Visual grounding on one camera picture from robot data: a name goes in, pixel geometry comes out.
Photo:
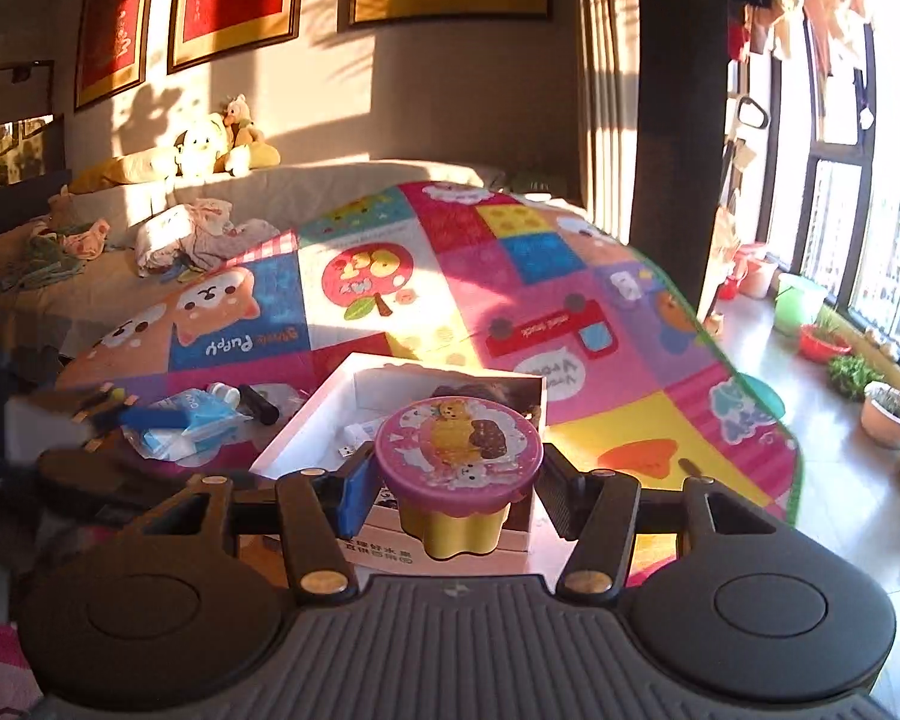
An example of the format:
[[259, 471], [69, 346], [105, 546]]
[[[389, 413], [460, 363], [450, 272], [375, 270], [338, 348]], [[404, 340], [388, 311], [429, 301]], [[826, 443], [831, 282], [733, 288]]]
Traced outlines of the blue white wet wipes pack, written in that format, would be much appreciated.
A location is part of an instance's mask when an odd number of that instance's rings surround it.
[[188, 388], [149, 406], [131, 406], [119, 417], [119, 427], [140, 457], [199, 468], [237, 439], [249, 421], [226, 400]]

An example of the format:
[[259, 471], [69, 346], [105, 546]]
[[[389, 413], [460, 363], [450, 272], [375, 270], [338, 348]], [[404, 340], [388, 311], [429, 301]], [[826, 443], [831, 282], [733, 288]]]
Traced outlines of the black marker pen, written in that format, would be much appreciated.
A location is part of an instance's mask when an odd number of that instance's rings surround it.
[[242, 383], [238, 387], [238, 395], [240, 395], [240, 405], [238, 408], [247, 413], [253, 421], [259, 422], [261, 426], [272, 426], [278, 422], [281, 411], [278, 406], [272, 405], [265, 395], [261, 395], [256, 388]]

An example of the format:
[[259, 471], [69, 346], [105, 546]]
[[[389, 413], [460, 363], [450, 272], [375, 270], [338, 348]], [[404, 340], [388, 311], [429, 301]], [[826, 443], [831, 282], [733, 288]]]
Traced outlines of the pink lid yellow toy cup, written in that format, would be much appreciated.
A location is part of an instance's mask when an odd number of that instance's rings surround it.
[[532, 492], [543, 455], [531, 421], [466, 395], [411, 403], [386, 418], [374, 440], [403, 530], [436, 561], [492, 553], [510, 509]]

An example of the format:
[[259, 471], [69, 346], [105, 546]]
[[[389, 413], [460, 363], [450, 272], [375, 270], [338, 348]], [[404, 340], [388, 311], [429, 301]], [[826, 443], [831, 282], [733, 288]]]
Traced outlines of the black plush bear toy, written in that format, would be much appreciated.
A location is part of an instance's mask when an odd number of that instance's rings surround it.
[[529, 383], [471, 382], [441, 385], [432, 392], [432, 397], [470, 397], [493, 401], [517, 411], [531, 422], [538, 422], [541, 416], [539, 395], [541, 392]]

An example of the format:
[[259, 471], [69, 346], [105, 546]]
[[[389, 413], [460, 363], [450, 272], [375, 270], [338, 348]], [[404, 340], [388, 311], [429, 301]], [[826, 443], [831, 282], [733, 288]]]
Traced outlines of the white plastic insert tray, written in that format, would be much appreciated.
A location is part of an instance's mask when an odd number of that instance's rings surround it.
[[343, 458], [354, 455], [367, 442], [374, 442], [383, 419], [351, 422], [338, 431], [338, 454]]

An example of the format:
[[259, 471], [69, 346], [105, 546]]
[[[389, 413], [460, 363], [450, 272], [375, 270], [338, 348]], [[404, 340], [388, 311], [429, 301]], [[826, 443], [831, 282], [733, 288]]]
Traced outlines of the grey sofa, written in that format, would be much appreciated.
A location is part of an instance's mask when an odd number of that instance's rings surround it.
[[53, 348], [74, 358], [159, 302], [176, 266], [215, 270], [352, 200], [416, 181], [494, 188], [504, 172], [356, 161], [58, 193], [43, 215], [0, 234], [0, 353]]

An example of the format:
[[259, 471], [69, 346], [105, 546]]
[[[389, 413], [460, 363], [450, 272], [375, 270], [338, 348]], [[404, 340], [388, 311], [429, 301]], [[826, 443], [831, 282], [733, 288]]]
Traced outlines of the colourful cartoon play mat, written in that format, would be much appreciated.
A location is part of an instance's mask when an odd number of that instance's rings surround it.
[[[395, 185], [265, 242], [119, 322], [58, 387], [307, 403], [352, 353], [535, 374], [541, 432], [580, 470], [797, 507], [797, 442], [663, 271], [572, 211], [460, 184]], [[251, 470], [274, 437], [240, 431], [203, 466]]]

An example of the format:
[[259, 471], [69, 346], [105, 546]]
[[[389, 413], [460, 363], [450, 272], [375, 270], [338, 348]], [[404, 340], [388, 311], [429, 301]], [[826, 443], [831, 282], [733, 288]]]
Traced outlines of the crumpled clothes pile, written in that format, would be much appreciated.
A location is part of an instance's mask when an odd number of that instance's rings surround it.
[[279, 229], [261, 218], [234, 223], [232, 210], [226, 200], [198, 199], [152, 216], [137, 230], [133, 247], [137, 274], [164, 273], [175, 265], [214, 271], [279, 236]]

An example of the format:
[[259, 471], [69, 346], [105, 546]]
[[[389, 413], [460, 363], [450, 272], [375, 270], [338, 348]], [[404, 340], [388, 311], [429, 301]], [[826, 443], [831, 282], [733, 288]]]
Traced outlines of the green clothes on sofa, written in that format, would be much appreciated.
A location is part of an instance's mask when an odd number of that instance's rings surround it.
[[27, 234], [22, 252], [0, 270], [0, 291], [34, 291], [79, 275], [107, 249], [110, 225], [103, 218], [77, 226], [41, 221]]

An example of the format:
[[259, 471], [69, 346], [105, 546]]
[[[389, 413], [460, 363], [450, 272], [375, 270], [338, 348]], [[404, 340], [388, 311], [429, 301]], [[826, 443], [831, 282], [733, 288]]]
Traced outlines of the red plastic basin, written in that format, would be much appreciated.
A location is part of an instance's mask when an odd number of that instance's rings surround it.
[[811, 362], [827, 364], [831, 359], [847, 356], [850, 351], [850, 343], [829, 325], [809, 323], [800, 328], [798, 353]]

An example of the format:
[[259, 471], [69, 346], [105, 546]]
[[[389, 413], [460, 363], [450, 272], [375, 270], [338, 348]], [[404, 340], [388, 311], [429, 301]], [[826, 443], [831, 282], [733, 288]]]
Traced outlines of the white plush toy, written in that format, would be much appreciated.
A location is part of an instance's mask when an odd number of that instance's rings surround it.
[[176, 167], [185, 179], [214, 174], [217, 161], [227, 153], [227, 130], [219, 112], [196, 122], [176, 138]]

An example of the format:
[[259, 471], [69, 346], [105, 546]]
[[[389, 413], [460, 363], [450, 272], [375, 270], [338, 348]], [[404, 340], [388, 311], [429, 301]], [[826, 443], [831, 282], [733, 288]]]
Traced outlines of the green plastic bucket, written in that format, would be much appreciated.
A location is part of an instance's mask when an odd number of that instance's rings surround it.
[[803, 325], [813, 325], [827, 298], [827, 289], [793, 273], [777, 278], [774, 328], [784, 335], [798, 335]]

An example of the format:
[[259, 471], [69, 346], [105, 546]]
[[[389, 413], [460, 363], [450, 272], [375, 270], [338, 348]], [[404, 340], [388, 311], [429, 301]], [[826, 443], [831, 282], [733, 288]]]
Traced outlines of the yellow teddy bear plush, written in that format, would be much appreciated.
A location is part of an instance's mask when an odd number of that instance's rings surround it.
[[227, 144], [224, 154], [217, 160], [217, 171], [238, 177], [246, 176], [255, 169], [281, 164], [279, 149], [268, 143], [256, 126], [243, 94], [227, 101], [222, 109], [222, 125]]

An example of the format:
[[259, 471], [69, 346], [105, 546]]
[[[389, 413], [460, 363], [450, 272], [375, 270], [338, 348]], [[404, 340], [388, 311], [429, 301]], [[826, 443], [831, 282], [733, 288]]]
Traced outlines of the white flower pot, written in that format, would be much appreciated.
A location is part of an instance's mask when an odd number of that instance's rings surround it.
[[870, 382], [863, 390], [860, 424], [878, 445], [900, 449], [900, 390], [886, 382]]

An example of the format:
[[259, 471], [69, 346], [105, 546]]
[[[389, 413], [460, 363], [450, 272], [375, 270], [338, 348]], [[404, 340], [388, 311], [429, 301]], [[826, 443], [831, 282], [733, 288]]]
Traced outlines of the red framed wall picture left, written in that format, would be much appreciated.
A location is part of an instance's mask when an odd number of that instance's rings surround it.
[[82, 0], [74, 110], [136, 88], [146, 80], [151, 0]]

